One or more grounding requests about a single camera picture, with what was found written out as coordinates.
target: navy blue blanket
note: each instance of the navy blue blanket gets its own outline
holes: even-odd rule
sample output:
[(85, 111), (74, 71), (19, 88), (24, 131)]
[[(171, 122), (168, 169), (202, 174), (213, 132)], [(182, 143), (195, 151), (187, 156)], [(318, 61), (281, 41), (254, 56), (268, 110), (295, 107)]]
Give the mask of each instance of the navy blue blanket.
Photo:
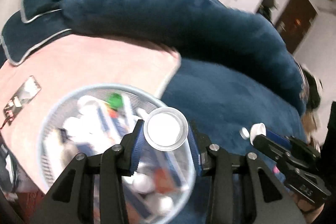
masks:
[[(198, 130), (209, 135), (213, 143), (230, 153), (245, 155), (253, 151), (271, 169), (275, 163), (241, 137), (242, 127), (250, 130), (254, 123), (263, 122), (279, 135), (305, 140), (294, 107), (255, 80), (222, 65), (183, 58), (162, 101), (180, 110), (189, 121), (194, 120)], [(209, 179), (197, 178), (188, 204), (171, 223), (205, 223), (209, 189)], [(240, 223), (241, 213), (235, 212), (234, 223)]]

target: pink blanket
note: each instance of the pink blanket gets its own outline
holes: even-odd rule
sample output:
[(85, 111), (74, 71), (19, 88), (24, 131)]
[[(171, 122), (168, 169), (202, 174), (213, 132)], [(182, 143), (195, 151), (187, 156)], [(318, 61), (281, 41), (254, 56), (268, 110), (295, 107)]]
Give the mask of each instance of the pink blanket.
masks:
[(179, 65), (178, 52), (165, 46), (78, 35), (43, 47), (19, 67), (6, 61), (0, 69), (2, 109), (30, 75), (42, 89), (12, 125), (4, 127), (4, 140), (27, 174), (46, 192), (38, 167), (38, 135), (55, 103), (75, 89), (98, 83), (132, 85), (159, 98)]

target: green object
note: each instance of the green object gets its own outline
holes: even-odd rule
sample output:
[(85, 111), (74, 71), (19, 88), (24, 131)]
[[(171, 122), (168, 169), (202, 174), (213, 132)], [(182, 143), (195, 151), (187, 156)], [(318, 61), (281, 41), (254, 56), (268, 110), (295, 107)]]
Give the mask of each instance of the green object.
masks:
[(123, 106), (123, 99), (119, 93), (112, 93), (109, 96), (107, 103), (109, 104), (110, 108), (118, 110), (118, 108)]

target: metal screw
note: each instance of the metal screw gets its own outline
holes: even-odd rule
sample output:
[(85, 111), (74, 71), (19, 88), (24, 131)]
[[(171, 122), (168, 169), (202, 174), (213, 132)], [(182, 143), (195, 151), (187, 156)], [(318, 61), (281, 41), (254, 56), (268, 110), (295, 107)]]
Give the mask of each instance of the metal screw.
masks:
[(257, 158), (257, 154), (253, 152), (248, 153), (247, 156), (251, 160), (255, 160)]
[(85, 158), (85, 154), (84, 153), (79, 153), (76, 155), (76, 160), (82, 160)]
[(115, 152), (118, 152), (120, 150), (122, 150), (122, 145), (121, 144), (115, 144), (114, 146), (112, 146), (112, 150)]
[(212, 150), (212, 151), (218, 151), (219, 150), (219, 145), (218, 144), (211, 144), (210, 146), (209, 146), (209, 148), (210, 148), (210, 150)]

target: brown door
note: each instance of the brown door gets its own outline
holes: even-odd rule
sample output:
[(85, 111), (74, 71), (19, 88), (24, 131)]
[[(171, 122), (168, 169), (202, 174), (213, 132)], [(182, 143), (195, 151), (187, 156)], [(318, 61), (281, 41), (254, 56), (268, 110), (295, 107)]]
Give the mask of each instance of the brown door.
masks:
[(275, 28), (291, 54), (308, 32), (315, 16), (316, 10), (309, 0), (289, 0)]

